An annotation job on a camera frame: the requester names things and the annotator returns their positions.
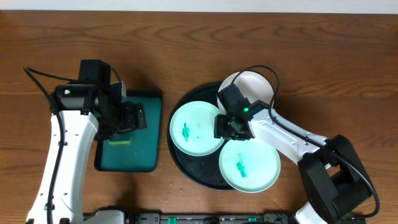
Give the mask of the green wet sponge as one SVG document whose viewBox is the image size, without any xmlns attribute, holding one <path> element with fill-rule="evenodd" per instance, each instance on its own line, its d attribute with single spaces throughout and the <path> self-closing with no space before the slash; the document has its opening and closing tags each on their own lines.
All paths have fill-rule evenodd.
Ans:
<svg viewBox="0 0 398 224">
<path fill-rule="evenodd" d="M 132 133 L 115 134 L 114 137 L 109 139 L 109 145 L 129 145 L 132 143 Z"/>
</svg>

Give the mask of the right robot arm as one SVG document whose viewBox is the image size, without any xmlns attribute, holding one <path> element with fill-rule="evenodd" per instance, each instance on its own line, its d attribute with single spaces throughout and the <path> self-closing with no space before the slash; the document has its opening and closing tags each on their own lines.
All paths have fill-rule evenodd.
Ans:
<svg viewBox="0 0 398 224">
<path fill-rule="evenodd" d="M 297 223 L 346 223 L 379 212 L 379 196 L 348 138 L 309 133 L 261 100 L 219 99 L 218 106 L 216 137 L 263 141 L 297 165 L 308 198 Z"/>
</svg>

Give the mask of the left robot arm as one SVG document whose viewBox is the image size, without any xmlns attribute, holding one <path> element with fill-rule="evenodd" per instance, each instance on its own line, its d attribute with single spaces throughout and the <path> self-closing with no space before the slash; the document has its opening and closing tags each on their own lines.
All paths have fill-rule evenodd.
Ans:
<svg viewBox="0 0 398 224">
<path fill-rule="evenodd" d="M 27 223 L 125 223 L 120 210 L 83 215 L 83 189 L 93 141 L 147 127 L 142 103 L 126 101 L 127 89 L 111 82 L 115 69 L 100 59 L 83 59 L 77 79 L 48 93 L 36 79 L 37 70 L 24 71 L 47 98 L 51 117 L 51 140 L 44 174 Z"/>
</svg>

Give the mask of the white plate with green stain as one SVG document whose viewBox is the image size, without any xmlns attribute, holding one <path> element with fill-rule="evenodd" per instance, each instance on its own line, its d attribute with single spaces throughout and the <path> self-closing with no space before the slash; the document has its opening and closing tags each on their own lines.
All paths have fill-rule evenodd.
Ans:
<svg viewBox="0 0 398 224">
<path fill-rule="evenodd" d="M 234 81 L 234 84 L 250 103 L 261 100 L 269 104 L 274 94 L 274 90 L 268 80 L 257 72 L 243 72 Z"/>
</svg>

